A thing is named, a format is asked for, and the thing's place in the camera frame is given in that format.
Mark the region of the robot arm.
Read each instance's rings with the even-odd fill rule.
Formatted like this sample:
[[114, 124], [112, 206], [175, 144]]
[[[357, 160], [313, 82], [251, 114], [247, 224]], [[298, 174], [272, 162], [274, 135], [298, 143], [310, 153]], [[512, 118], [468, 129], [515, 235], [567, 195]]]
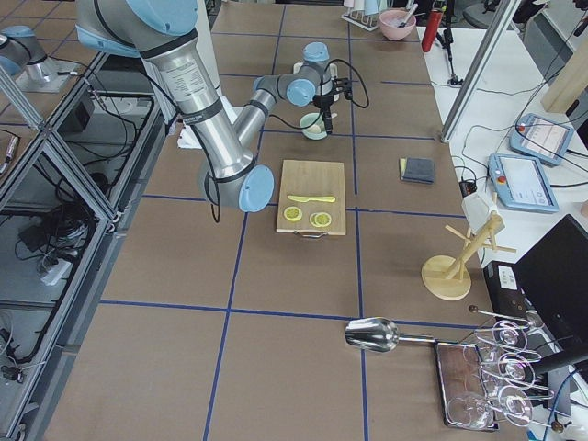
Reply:
[[330, 130], [334, 95], [350, 98], [351, 83], [332, 77], [326, 45], [312, 42], [297, 72], [258, 78], [251, 99], [231, 121], [198, 54], [197, 18], [195, 1], [80, 1], [76, 29], [86, 47], [156, 67], [206, 155], [200, 191], [213, 205], [257, 212], [270, 201], [275, 180], [248, 146], [274, 105], [280, 99], [297, 107], [313, 104]]

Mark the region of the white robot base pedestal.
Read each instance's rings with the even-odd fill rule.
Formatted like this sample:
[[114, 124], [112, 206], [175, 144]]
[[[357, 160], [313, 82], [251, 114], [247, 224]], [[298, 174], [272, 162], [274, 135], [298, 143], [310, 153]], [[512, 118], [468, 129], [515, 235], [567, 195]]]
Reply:
[[[218, 72], [217, 60], [213, 48], [212, 38], [210, 35], [209, 16], [206, 10], [204, 0], [197, 0], [198, 5], [198, 19], [195, 29], [198, 32], [197, 51], [204, 67], [209, 75], [217, 94], [220, 97], [223, 108], [225, 109], [230, 122], [233, 123], [238, 114], [241, 112], [241, 107], [234, 107], [228, 98], [222, 93], [221, 80]], [[192, 129], [184, 125], [179, 133], [177, 146], [180, 149], [200, 149], [201, 145], [197, 140]]]

